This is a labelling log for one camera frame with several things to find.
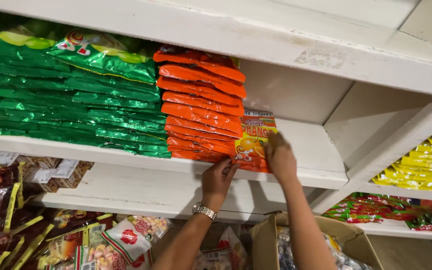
peeling paint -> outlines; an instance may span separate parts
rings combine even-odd
[[[317,48],[308,48],[294,59],[297,64],[309,64],[319,67],[339,69],[343,66],[348,55],[343,52],[334,52]]]

shelf board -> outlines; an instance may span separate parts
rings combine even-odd
[[[384,195],[393,195],[393,196],[400,196],[400,197],[407,197],[407,198],[432,200],[432,191],[413,190],[407,188],[400,188],[393,185],[375,184],[373,181],[370,181],[363,187],[360,187],[358,191],[367,192],[367,193],[384,194]]]
[[[188,218],[201,200],[201,176],[95,163],[75,189],[45,193],[33,204],[51,208]],[[224,222],[257,223],[286,209],[277,183],[234,179],[218,214]]]
[[[322,126],[277,119],[278,130],[292,144],[297,157],[297,175],[306,187],[339,189],[348,178],[338,151]],[[187,174],[202,174],[212,163],[181,158],[133,155],[118,149],[68,144],[22,136],[0,136],[0,151],[134,166]],[[274,182],[273,174],[238,169],[237,179]]]
[[[432,231],[410,230],[404,221],[385,219],[382,223],[356,224],[367,235],[432,239]]]
[[[432,94],[430,42],[288,3],[113,0],[119,8],[89,12],[84,1],[49,3],[0,0],[0,11]]]

